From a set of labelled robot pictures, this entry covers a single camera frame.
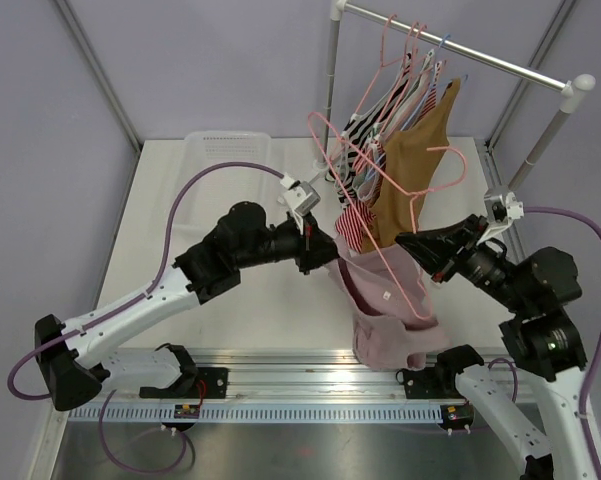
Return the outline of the blue wire hanger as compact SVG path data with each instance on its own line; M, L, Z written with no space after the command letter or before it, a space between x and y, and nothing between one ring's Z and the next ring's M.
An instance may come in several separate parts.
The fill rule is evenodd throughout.
M395 61L399 69L391 87L362 115L359 132L350 135L374 161L355 161L352 167L358 173L365 173L368 179L378 177L378 170L386 164L385 144L391 136L413 127L436 106L439 77L446 64L436 56L449 39L449 35L443 36L439 45L422 57L415 38L405 42L403 56Z

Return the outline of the mauve tank top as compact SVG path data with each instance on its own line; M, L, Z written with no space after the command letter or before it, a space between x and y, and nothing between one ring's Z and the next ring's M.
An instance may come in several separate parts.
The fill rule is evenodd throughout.
M398 245L359 255L341 237L336 245L339 257L326 269L348 299L356 358L373 370L424 369L449 339L425 304L412 257Z

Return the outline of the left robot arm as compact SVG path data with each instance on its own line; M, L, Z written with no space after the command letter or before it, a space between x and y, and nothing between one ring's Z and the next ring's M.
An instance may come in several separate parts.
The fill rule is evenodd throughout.
M165 343L130 359L117 348L237 287L246 268L292 260L300 273L309 274L337 256L335 241L311 214L269 226L259 204L234 205L148 286L81 317L61 321L47 315L36 322L36 362L53 406L73 410L105 390L134 390L152 399L197 397L199 369L185 347Z

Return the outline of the tan tank top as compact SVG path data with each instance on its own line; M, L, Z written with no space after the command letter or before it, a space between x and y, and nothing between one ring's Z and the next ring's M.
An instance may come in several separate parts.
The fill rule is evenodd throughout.
M418 229L425 190L444 156L442 149L449 145L447 122L461 86L461 79L453 79L435 107L415 126L394 133L389 140L385 172L393 181L382 182L371 206L374 217L370 232L363 235L363 253L375 246L389 247L398 234Z

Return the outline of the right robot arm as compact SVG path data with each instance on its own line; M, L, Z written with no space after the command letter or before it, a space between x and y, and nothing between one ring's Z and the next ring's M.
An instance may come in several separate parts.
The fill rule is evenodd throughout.
M538 430L496 384L469 345L438 354L426 368L436 389L460 395L486 421L522 479L601 479L601 437L589 410L595 361L588 360L564 307L582 295L571 255L545 247L514 264L487 220L471 215L437 230L405 232L396 242L436 283L460 275L512 315L502 340L526 378L544 428Z

